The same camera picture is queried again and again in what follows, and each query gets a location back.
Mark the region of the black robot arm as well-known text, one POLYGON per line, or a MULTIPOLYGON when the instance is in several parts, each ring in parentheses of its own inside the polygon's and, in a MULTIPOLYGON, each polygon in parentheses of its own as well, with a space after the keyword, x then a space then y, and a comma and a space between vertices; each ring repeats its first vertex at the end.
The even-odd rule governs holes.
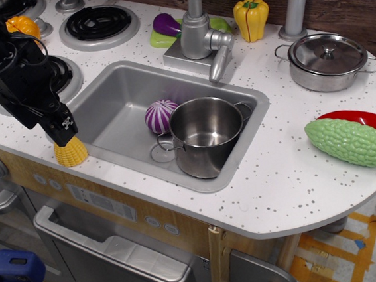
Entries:
POLYGON ((34 36, 9 32, 0 14, 0 104, 25 127, 40 125, 64 147, 78 128, 52 88, 50 58, 37 42, 34 36))

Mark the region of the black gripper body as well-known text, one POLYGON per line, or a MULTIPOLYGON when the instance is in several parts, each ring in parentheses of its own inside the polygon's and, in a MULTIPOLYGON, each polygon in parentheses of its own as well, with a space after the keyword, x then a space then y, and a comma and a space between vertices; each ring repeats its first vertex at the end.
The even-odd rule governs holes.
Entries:
POLYGON ((53 76, 44 55, 0 63, 2 108, 28 129, 39 124, 47 134, 73 132, 73 115, 52 89, 53 76))

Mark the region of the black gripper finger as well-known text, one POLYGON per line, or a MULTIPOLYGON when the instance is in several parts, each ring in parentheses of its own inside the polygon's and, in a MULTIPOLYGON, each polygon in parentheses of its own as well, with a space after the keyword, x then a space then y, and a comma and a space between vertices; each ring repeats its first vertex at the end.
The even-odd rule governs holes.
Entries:
POLYGON ((59 147, 65 147, 78 132, 72 116, 64 118, 62 122, 45 121, 44 127, 46 134, 59 147))

